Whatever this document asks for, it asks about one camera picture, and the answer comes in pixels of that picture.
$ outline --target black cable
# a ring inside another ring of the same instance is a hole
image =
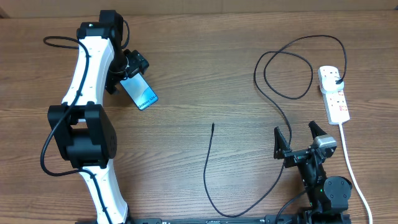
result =
[[[122,45],[122,49],[125,49],[130,41],[130,28],[129,28],[129,24],[127,23],[127,21],[123,20],[123,22],[126,24],[126,27],[127,27],[127,38],[126,38],[125,43]]]
[[[94,182],[94,185],[95,185],[97,194],[98,194],[99,202],[100,202],[100,204],[101,204],[101,206],[102,206],[102,208],[103,208],[103,212],[105,213],[106,218],[107,218],[108,221],[109,221],[109,224],[112,224],[111,217],[109,216],[109,213],[108,213],[108,211],[107,211],[107,209],[106,209],[106,207],[105,207],[105,204],[104,204],[104,202],[103,202],[103,198],[102,198],[102,196],[101,196],[100,187],[99,187],[98,182],[97,182],[97,180],[96,180],[96,178],[95,178],[95,175],[94,175],[92,172],[90,172],[89,170],[77,169],[77,170],[70,170],[70,171],[61,172],[61,173],[54,173],[54,172],[49,171],[49,170],[46,168],[45,164],[44,164],[45,152],[47,151],[47,148],[48,148],[48,146],[49,146],[49,144],[50,144],[50,141],[51,141],[52,137],[54,136],[55,131],[56,131],[56,130],[58,129],[58,127],[60,126],[60,123],[61,123],[66,117],[68,117],[68,116],[70,115],[71,110],[72,110],[73,107],[76,105],[76,102],[78,101],[79,96],[81,95],[81,90],[83,89],[83,85],[84,85],[84,82],[85,82],[86,77],[87,77],[88,65],[89,65],[89,62],[90,62],[90,55],[89,55],[89,53],[88,53],[88,50],[87,50],[86,46],[85,46],[83,43],[81,43],[79,40],[76,40],[76,39],[73,39],[73,38],[70,38],[70,37],[60,37],[60,36],[48,36],[48,37],[44,37],[44,39],[43,39],[43,42],[44,42],[45,44],[49,45],[49,46],[52,46],[52,47],[61,47],[61,48],[66,48],[66,49],[78,49],[78,47],[65,46],[65,45],[58,45],[58,44],[51,44],[51,43],[48,43],[48,42],[47,42],[47,40],[49,40],[49,39],[69,40],[69,41],[78,43],[78,44],[84,49],[84,51],[85,51],[85,53],[86,53],[86,65],[85,65],[85,70],[84,70],[84,72],[83,72],[83,76],[82,76],[82,78],[81,78],[80,86],[79,86],[78,90],[76,91],[75,99],[72,101],[72,103],[70,104],[70,106],[69,106],[69,108],[66,110],[66,112],[64,112],[64,114],[62,115],[62,117],[58,120],[58,122],[56,123],[56,125],[54,126],[54,128],[51,130],[49,136],[48,136],[47,139],[45,140],[45,143],[44,143],[43,149],[42,149],[42,153],[41,153],[41,155],[40,155],[40,166],[42,167],[43,171],[44,171],[46,174],[48,174],[48,175],[50,175],[50,176],[53,176],[53,177],[60,177],[60,176],[63,176],[63,175],[76,174],[76,173],[78,173],[78,172],[85,172],[85,173],[89,174],[89,175],[90,175],[90,178],[93,179],[93,182]]]
[[[344,48],[343,43],[341,43],[341,41],[340,41],[339,39],[337,39],[336,37],[330,36],[330,35],[310,35],[310,36],[305,36],[305,37],[300,37],[300,38],[298,38],[298,39],[295,39],[295,40],[289,42],[288,44],[286,44],[285,46],[283,46],[283,47],[282,47],[281,49],[279,49],[278,51],[268,51],[268,52],[262,54],[261,57],[259,58],[259,60],[257,61],[256,67],[254,68],[253,80],[254,80],[255,86],[257,87],[257,89],[258,89],[269,101],[271,101],[271,103],[273,103],[273,104],[276,106],[276,108],[280,111],[280,113],[282,114],[283,118],[285,119],[286,125],[287,125],[287,127],[288,127],[288,129],[289,129],[289,145],[290,145],[290,143],[292,142],[292,127],[291,127],[291,125],[290,125],[290,123],[289,123],[289,120],[287,119],[285,113],[284,113],[283,110],[279,107],[279,105],[278,105],[274,100],[272,100],[269,96],[267,96],[267,95],[260,89],[259,85],[257,84],[257,80],[256,80],[257,67],[258,67],[258,65],[259,65],[259,63],[260,63],[260,61],[261,61],[261,59],[263,58],[263,56],[265,56],[265,55],[267,55],[267,54],[270,54],[270,53],[274,53],[274,55],[268,60],[266,66],[264,67],[264,79],[265,79],[265,81],[266,81],[268,87],[269,87],[273,92],[277,93],[278,95],[280,95],[280,96],[282,96],[282,97],[284,97],[284,98],[290,99],[290,100],[298,100],[298,99],[302,98],[303,96],[305,96],[305,95],[307,94],[307,92],[308,92],[309,89],[311,88],[311,84],[312,84],[312,81],[313,81],[313,68],[312,68],[312,65],[311,65],[311,63],[310,63],[307,59],[303,58],[302,56],[300,56],[300,55],[298,55],[298,54],[295,54],[295,53],[292,53],[292,52],[284,52],[283,50],[286,49],[287,47],[289,47],[290,45],[292,45],[294,42],[296,42],[296,41],[298,41],[298,40],[302,40],[302,39],[306,39],[306,38],[311,38],[311,37],[329,37],[329,38],[335,39],[335,40],[341,45],[341,47],[342,47],[342,49],[343,49],[343,53],[344,53],[345,65],[344,65],[344,74],[343,74],[342,78],[340,78],[338,81],[336,81],[337,84],[340,84],[340,83],[343,81],[343,79],[344,79],[344,77],[345,77],[345,75],[346,75],[346,69],[347,69],[347,55],[346,55],[346,50],[345,50],[345,48]],[[308,88],[304,91],[304,93],[303,93],[302,95],[297,96],[297,97],[291,97],[291,96],[283,95],[283,94],[279,93],[277,90],[275,90],[275,89],[271,86],[271,84],[268,82],[267,77],[266,77],[266,69],[267,69],[268,65],[270,64],[270,62],[272,61],[272,59],[274,59],[274,57],[275,57],[277,54],[287,54],[287,55],[296,56],[296,57],[302,59],[303,61],[305,61],[305,62],[308,64],[308,66],[310,67],[310,69],[311,69],[311,80],[310,80],[310,83],[309,83],[309,85],[308,85]],[[205,177],[205,176],[206,176],[206,167],[207,167],[208,158],[209,158],[209,155],[210,155],[210,148],[211,148],[211,141],[212,141],[212,139],[213,139],[213,133],[214,133],[214,123],[213,123],[213,125],[212,125],[212,127],[211,127],[210,145],[209,145],[209,150],[208,150],[208,152],[207,152],[207,158],[206,158],[206,162],[205,162],[205,168],[204,168],[204,171],[203,171],[203,183],[204,183],[204,185],[205,185],[206,194],[207,194],[207,197],[208,197],[208,199],[209,199],[211,205],[213,206],[213,208],[214,208],[220,215],[222,215],[222,216],[224,216],[224,217],[228,217],[228,218],[239,217],[239,216],[245,214],[246,212],[248,212],[248,211],[249,211],[250,209],[252,209],[254,206],[256,206],[262,199],[264,199],[264,198],[271,192],[271,190],[272,190],[272,189],[275,187],[275,185],[278,183],[278,181],[279,181],[279,179],[280,179],[280,176],[282,175],[285,162],[282,164],[282,168],[281,168],[281,170],[280,170],[279,176],[278,176],[278,178],[276,179],[276,181],[274,182],[274,184],[272,185],[272,187],[271,187],[271,188],[266,192],[266,194],[264,194],[255,204],[253,204],[253,205],[250,206],[248,209],[246,209],[245,211],[243,211],[243,212],[241,212],[241,213],[239,213],[239,214],[237,214],[237,215],[226,215],[226,214],[220,212],[220,211],[216,208],[216,206],[214,205],[213,201],[212,201],[211,198],[210,198],[210,195],[209,195],[209,193],[208,193],[207,186],[206,186],[206,177]]]
[[[305,189],[303,192],[299,193],[296,197],[292,198],[290,201],[288,201],[278,212],[278,214],[275,217],[275,224],[278,224],[278,220],[280,215],[282,214],[282,212],[285,210],[285,208],[287,208],[291,203],[293,203],[295,200],[297,200],[299,197],[301,197],[303,194],[307,193],[309,190],[311,190],[312,188],[309,187],[307,189]]]

